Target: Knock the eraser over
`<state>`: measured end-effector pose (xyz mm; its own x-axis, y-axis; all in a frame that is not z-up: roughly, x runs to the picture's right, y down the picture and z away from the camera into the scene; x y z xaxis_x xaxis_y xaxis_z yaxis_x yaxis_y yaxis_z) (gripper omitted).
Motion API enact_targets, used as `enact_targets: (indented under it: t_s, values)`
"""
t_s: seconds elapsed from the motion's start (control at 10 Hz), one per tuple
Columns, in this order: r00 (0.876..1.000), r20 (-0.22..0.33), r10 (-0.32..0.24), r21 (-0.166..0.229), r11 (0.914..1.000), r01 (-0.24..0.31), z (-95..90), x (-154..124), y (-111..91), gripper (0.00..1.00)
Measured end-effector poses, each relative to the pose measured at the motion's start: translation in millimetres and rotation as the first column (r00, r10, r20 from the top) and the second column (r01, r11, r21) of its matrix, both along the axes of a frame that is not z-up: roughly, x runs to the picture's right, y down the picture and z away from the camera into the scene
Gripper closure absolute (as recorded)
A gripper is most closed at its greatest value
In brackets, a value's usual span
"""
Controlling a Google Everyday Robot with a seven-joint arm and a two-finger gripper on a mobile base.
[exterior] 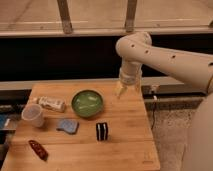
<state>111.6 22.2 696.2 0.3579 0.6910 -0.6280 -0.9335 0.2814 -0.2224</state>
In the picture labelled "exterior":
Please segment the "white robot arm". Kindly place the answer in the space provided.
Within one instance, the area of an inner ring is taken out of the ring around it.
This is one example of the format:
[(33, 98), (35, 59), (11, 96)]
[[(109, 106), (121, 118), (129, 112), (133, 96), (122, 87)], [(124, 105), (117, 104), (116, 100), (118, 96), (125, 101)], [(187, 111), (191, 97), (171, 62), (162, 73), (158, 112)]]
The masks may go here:
[(128, 86), (140, 87), (143, 64), (206, 94), (192, 118), (180, 171), (213, 171), (213, 55), (153, 46), (147, 32), (120, 38), (116, 52), (122, 58), (117, 97)]

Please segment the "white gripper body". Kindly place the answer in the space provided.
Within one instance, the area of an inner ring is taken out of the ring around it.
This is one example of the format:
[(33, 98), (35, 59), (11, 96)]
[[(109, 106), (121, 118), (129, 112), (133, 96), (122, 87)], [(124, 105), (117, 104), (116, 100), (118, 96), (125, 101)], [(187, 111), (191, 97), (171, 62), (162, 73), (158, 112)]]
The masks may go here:
[(136, 85), (141, 79), (141, 70), (137, 70), (135, 73), (127, 73), (123, 69), (119, 70), (119, 80), (126, 86)]

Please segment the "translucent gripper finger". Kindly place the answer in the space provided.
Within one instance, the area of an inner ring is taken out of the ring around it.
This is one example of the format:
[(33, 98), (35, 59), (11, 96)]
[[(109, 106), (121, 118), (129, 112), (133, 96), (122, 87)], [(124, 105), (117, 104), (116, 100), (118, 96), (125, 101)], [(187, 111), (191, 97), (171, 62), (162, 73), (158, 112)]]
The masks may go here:
[(139, 94), (141, 93), (141, 84), (135, 84), (135, 91)]
[(121, 82), (118, 82), (115, 88), (116, 97), (120, 98), (125, 93), (126, 90), (127, 90), (127, 86), (123, 85)]

